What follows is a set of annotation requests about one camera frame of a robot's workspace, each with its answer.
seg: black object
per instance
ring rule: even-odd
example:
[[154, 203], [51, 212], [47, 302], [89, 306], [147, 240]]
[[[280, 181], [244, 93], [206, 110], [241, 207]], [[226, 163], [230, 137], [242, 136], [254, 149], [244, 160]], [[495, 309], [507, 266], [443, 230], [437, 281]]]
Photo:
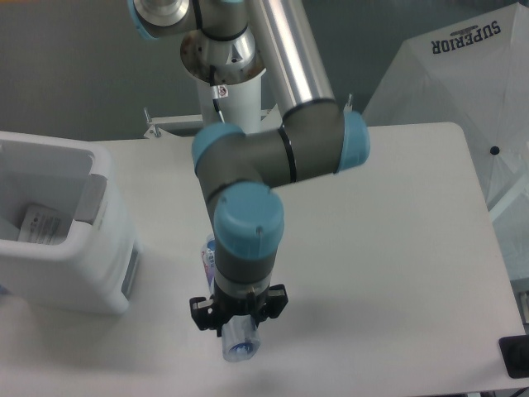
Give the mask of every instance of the black object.
[[511, 395], [509, 395], [509, 397], [518, 397], [519, 395], [523, 395], [527, 390], [529, 390], [529, 387], [524, 387], [523, 389], [512, 393]]
[[198, 329], [217, 330], [217, 336], [222, 335], [222, 326], [237, 316], [251, 315], [255, 324], [268, 318], [277, 318], [288, 303], [287, 290], [284, 285], [274, 285], [259, 295], [248, 293], [245, 299], [234, 299], [222, 292], [215, 284], [215, 294], [206, 299], [204, 297], [191, 298], [189, 308], [191, 317]]
[[284, 130], [284, 125], [278, 129], [278, 132], [283, 141], [284, 149], [287, 152], [288, 167], [290, 168], [290, 183], [293, 184], [298, 180], [298, 170], [296, 170], [296, 159], [294, 158], [294, 152], [292, 150], [292, 142]]
[[529, 336], [502, 337], [499, 347], [509, 376], [513, 379], [529, 378]]
[[202, 30], [203, 20], [202, 11], [200, 10], [200, 2], [198, 0], [191, 0], [193, 4], [193, 10], [195, 10], [195, 23], [197, 24], [197, 30]]
[[[211, 65], [209, 67], [209, 86], [210, 87], [215, 87], [215, 70], [216, 70], [215, 66]], [[215, 112], [217, 112], [220, 121], [222, 121], [221, 107], [218, 104], [217, 98], [213, 99], [213, 107], [215, 108]]]

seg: paper label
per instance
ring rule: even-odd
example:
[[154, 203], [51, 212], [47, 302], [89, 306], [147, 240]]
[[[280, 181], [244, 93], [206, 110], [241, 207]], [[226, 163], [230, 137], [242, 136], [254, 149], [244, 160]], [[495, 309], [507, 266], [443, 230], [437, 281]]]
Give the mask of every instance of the paper label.
[[228, 86], [227, 85], [215, 85], [212, 87], [213, 99], [228, 98]]
[[47, 246], [66, 240], [72, 218], [54, 209], [30, 205], [22, 223], [19, 242], [32, 242]]

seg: silver metal tube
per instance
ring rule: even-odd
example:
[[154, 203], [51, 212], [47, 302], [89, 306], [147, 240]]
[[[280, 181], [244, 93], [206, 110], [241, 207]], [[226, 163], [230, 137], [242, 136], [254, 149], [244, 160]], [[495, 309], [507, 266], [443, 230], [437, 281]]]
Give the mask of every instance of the silver metal tube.
[[281, 115], [334, 99], [301, 0], [251, 0], [246, 9]]
[[218, 83], [223, 79], [227, 84], [246, 81], [244, 70], [255, 67], [255, 39], [250, 29], [230, 41], [216, 41], [200, 34], [196, 45], [200, 48], [196, 56], [205, 75], [209, 77], [210, 67], [215, 66]]
[[156, 26], [171, 26], [188, 13], [189, 0], [134, 0], [138, 13]]

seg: label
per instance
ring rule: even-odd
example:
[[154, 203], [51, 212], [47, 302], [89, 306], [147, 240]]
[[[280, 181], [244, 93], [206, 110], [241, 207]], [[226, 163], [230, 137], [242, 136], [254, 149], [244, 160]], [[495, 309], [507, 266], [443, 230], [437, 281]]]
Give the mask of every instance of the label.
[[0, 216], [0, 240], [16, 241], [20, 230]]
[[212, 87], [213, 99], [228, 98], [228, 86], [227, 85], [215, 85]]
[[202, 247], [201, 254], [207, 285], [212, 289], [213, 277], [215, 276], [215, 240], [208, 238], [207, 244]]
[[53, 246], [68, 236], [72, 218], [54, 209], [30, 205], [18, 235], [19, 242]]
[[458, 50], [469, 45], [480, 43], [490, 37], [499, 35], [502, 28], [498, 21], [492, 21], [488, 25], [479, 27], [478, 25], [470, 26], [460, 31], [454, 31], [450, 34], [454, 38], [446, 37], [444, 40], [431, 41], [432, 54], [443, 54], [450, 51]]

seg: black stripe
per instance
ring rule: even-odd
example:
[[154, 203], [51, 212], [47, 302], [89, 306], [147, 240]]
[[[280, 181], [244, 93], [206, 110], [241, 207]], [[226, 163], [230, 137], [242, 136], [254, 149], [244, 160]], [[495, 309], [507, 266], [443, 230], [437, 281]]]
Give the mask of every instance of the black stripe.
[[293, 184], [298, 180], [298, 170], [296, 169], [296, 159], [294, 158], [294, 152], [292, 150], [292, 142], [288, 138], [284, 126], [281, 126], [280, 129], [278, 129], [278, 132], [283, 140], [284, 149], [287, 152], [288, 167], [290, 167], [290, 183]]
[[206, 197], [206, 205], [209, 205], [211, 201], [215, 198], [217, 194], [222, 193], [223, 190], [228, 189], [230, 186], [233, 186], [234, 184], [238, 184], [240, 182], [246, 182], [248, 179], [236, 179], [232, 182], [229, 182], [227, 184], [221, 184], [218, 188], [213, 190], [207, 197]]
[[336, 103], [336, 101], [334, 99], [331, 99], [331, 98], [318, 98], [318, 99], [313, 99], [312, 101], [308, 101], [308, 102], [304, 102], [304, 103], [300, 103], [298, 106], [295, 106], [293, 107], [292, 109], [289, 109], [284, 115], [283, 115], [283, 122], [286, 122], [287, 121], [287, 118], [289, 118], [290, 116], [292, 116], [295, 112], [297, 112], [298, 110], [301, 110], [301, 109], [304, 109], [304, 108], [307, 108], [309, 106], [312, 106], [312, 105], [315, 105], [317, 103], [328, 103], [328, 102], [333, 102], [333, 103]]
[[202, 30], [202, 33], [205, 35], [205, 37], [207, 37], [208, 39], [211, 39], [211, 40], [214, 40], [214, 41], [232, 41], [232, 40], [235, 40], [239, 37], [241, 37], [244, 32], [246, 31], [246, 29], [248, 29], [248, 24], [246, 24], [246, 26], [242, 29], [242, 31], [236, 33], [235, 35], [231, 35], [231, 36], [215, 36], [215, 35], [212, 35], [210, 33], [207, 33], [205, 30]]
[[213, 99], [213, 107], [215, 108], [215, 112], [219, 113], [221, 111], [221, 108], [218, 106], [218, 99]]
[[[215, 66], [213, 65], [209, 67], [209, 86], [215, 86]], [[219, 113], [221, 111], [221, 107], [218, 105], [217, 98], [213, 99], [213, 107], [215, 108], [215, 112]]]
[[197, 24], [197, 30], [202, 29], [202, 12], [200, 11], [200, 2], [198, 0], [192, 0], [193, 9], [195, 10], [195, 22]]

